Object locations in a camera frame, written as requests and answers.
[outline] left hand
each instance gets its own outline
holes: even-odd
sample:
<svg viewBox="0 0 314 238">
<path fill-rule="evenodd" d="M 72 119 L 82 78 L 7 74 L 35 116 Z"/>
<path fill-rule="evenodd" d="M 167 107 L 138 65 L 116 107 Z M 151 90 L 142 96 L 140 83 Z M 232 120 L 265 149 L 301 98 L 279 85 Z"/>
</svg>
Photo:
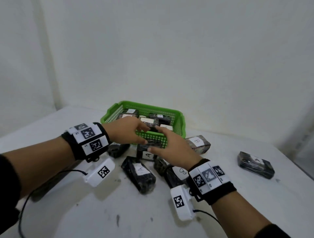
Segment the left hand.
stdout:
<svg viewBox="0 0 314 238">
<path fill-rule="evenodd" d="M 148 126 L 134 116 L 126 116 L 110 123 L 102 124 L 112 142 L 119 144 L 147 144 L 147 140 L 138 136 L 135 130 L 147 132 Z"/>
</svg>

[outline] right hand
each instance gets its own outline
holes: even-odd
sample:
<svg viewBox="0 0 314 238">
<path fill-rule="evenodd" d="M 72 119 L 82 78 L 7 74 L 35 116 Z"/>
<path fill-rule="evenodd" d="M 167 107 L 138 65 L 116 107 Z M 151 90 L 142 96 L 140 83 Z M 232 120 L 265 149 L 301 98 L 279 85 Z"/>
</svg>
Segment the right hand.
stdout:
<svg viewBox="0 0 314 238">
<path fill-rule="evenodd" d="M 181 136 L 165 127 L 156 126 L 156 129 L 167 137 L 168 145 L 165 149 L 149 147 L 149 152 L 162 157 L 173 166 L 178 166 L 186 170 L 189 170 L 202 159 Z"/>
</svg>

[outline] wristband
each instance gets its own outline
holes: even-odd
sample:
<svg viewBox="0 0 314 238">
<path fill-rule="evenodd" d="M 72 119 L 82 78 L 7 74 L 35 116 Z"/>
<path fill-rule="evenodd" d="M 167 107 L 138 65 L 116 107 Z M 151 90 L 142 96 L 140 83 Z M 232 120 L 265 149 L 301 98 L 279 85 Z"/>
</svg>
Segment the wristband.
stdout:
<svg viewBox="0 0 314 238">
<path fill-rule="evenodd" d="M 111 143 L 107 132 L 98 122 L 71 127 L 61 137 L 70 145 L 75 160 L 86 160 L 88 163 L 98 160 Z"/>
<path fill-rule="evenodd" d="M 205 200 L 209 205 L 236 191 L 220 166 L 208 159 L 202 159 L 189 170 L 187 183 L 196 200 Z"/>
</svg>

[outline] white wall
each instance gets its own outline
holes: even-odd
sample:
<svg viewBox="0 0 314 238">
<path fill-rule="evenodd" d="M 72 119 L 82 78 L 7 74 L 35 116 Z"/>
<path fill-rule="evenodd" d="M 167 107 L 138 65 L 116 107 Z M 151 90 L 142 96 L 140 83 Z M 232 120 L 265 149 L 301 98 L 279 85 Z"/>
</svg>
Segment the white wall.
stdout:
<svg viewBox="0 0 314 238">
<path fill-rule="evenodd" d="M 62 105 L 131 100 L 282 147 L 314 103 L 313 0 L 41 0 Z"/>
<path fill-rule="evenodd" d="M 0 1 L 0 137 L 55 111 L 30 0 Z"/>
</svg>

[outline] forearm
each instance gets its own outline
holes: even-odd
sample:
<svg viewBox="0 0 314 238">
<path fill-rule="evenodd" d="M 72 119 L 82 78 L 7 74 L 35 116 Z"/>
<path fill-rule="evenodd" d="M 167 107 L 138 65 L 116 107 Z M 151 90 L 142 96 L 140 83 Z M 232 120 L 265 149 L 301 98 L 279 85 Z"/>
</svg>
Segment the forearm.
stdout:
<svg viewBox="0 0 314 238">
<path fill-rule="evenodd" d="M 19 176 L 21 198 L 75 161 L 69 144 L 61 137 L 3 155 Z"/>
<path fill-rule="evenodd" d="M 212 209 L 228 238 L 253 238 L 271 224 L 238 192 L 220 198 Z"/>
</svg>

